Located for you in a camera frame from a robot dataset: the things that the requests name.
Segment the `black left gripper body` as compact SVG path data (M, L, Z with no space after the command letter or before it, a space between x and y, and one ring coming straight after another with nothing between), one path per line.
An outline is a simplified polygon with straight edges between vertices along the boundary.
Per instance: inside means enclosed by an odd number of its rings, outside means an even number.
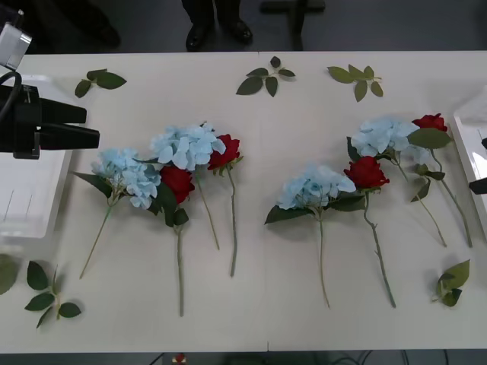
M22 85L1 118L1 152L16 159L40 157L41 106L38 88Z

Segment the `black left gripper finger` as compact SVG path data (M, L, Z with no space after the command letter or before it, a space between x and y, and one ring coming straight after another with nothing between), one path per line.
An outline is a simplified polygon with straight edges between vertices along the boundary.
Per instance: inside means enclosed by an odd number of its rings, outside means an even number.
M99 147L100 133L76 125L46 124L40 129L42 150L81 150Z
M85 124L87 120L87 110L79 106L41 98L40 108L43 124Z

